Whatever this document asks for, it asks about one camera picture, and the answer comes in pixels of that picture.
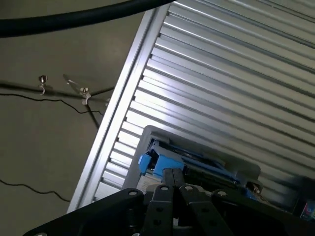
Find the dark box with colourful print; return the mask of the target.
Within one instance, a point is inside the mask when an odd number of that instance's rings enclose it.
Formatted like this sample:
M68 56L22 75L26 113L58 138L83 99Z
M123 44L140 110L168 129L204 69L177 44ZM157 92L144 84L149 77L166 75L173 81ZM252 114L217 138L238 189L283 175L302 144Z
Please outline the dark box with colourful print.
M315 212L315 179L302 177L299 181L293 215L300 219L311 219Z

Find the blue and grey device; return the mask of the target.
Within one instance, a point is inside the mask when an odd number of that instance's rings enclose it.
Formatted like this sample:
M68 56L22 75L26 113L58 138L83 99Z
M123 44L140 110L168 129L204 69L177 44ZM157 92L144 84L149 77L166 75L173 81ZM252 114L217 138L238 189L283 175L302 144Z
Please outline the blue and grey device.
M188 184L200 186L207 194L214 192L217 189L233 189L240 191L245 196L255 199L258 194L262 192L263 184L258 180L261 172L261 168L248 161L244 161L237 157L225 154L221 151L215 150L211 147L205 146L203 143L198 143L191 137L185 138L169 131L148 125L144 128L140 137L140 141L136 148L133 160L131 162L127 177L123 184L124 188L135 187L142 191L145 191L149 185L155 185L162 182L162 179L155 178L153 175L147 173L144 176L140 175L138 168L138 160L141 154L143 154L152 139L162 141L174 146L179 146L182 149L189 152L201 155L205 159L216 160L223 165L223 167L234 174L239 180L240 185L232 185L226 180L219 180L218 178L205 178L204 181L195 179L196 174L193 177L187 177L184 175L184 180Z

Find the disk in blue bracket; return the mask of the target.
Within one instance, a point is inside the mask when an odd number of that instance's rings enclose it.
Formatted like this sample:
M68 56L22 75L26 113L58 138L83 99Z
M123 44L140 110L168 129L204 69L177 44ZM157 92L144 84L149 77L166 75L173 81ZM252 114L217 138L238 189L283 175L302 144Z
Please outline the disk in blue bracket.
M205 159L179 146L174 146L156 139L149 142L147 150L138 160L140 175L149 173L155 178L162 179L164 169L180 169L187 177L197 176L195 179L204 181L205 178L226 180L232 185L240 185L240 180L227 171L221 163L212 159Z

